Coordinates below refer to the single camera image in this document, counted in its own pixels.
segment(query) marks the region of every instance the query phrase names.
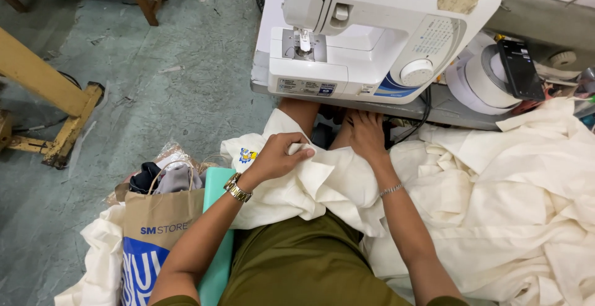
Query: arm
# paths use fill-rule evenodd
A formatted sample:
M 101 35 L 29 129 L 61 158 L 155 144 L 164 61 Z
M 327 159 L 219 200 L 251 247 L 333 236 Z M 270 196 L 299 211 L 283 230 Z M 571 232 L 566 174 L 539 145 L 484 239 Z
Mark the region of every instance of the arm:
M 400 184 L 384 149 L 382 115 L 360 111 L 351 118 L 351 145 L 372 166 L 378 188 L 382 191 Z M 427 305 L 439 296 L 463 299 L 436 256 L 432 238 L 405 188 L 385 194 L 382 201 L 390 234 L 409 271 L 415 303 Z
M 301 133 L 271 135 L 252 165 L 240 176 L 237 186 L 251 193 L 263 181 L 286 175 L 299 162 L 314 156 L 311 149 L 287 155 L 289 145 L 307 142 Z M 188 295 L 199 301 L 196 286 L 242 204 L 226 192 L 192 224 L 167 256 L 153 287 L 149 306 L 174 295 Z

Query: gray cloth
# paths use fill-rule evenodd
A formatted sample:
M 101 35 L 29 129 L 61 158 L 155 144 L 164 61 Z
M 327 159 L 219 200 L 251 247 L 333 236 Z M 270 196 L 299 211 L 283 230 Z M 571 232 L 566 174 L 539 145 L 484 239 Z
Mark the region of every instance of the gray cloth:
M 194 173 L 192 173 L 188 165 L 180 165 L 167 171 L 162 176 L 159 187 L 157 187 L 153 194 L 188 191 L 190 187 L 190 176 L 192 174 L 192 190 L 203 188 L 204 183 L 201 177 L 199 177 L 198 171 L 194 169 Z

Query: gold watch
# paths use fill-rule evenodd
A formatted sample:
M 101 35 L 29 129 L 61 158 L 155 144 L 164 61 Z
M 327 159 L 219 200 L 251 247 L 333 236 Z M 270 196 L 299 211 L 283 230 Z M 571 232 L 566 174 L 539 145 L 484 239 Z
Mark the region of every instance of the gold watch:
M 241 188 L 237 187 L 237 180 L 240 179 L 242 173 L 235 173 L 228 181 L 225 183 L 223 188 L 225 191 L 231 193 L 231 195 L 241 202 L 247 202 L 248 199 L 252 196 L 251 193 L 246 193 L 242 191 Z

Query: smartphone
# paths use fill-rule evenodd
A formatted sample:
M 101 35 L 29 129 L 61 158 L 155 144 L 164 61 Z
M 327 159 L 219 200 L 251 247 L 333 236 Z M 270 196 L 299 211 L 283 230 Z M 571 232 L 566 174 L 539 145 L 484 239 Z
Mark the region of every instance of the smartphone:
M 541 86 L 543 80 L 535 70 L 527 45 L 523 42 L 504 39 L 498 41 L 497 44 L 502 66 L 504 66 L 508 79 L 506 85 L 508 92 L 521 100 L 546 100 Z

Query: black cloth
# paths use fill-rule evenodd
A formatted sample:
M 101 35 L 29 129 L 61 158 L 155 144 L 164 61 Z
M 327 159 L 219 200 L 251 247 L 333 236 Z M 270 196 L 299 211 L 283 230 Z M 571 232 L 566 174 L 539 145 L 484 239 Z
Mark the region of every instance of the black cloth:
M 130 191 L 140 193 L 141 195 L 148 195 L 149 188 L 153 179 L 161 172 L 161 168 L 153 162 L 145 162 L 140 165 L 140 173 L 130 177 Z M 157 178 L 155 185 L 153 185 L 153 192 L 161 181 L 161 177 Z

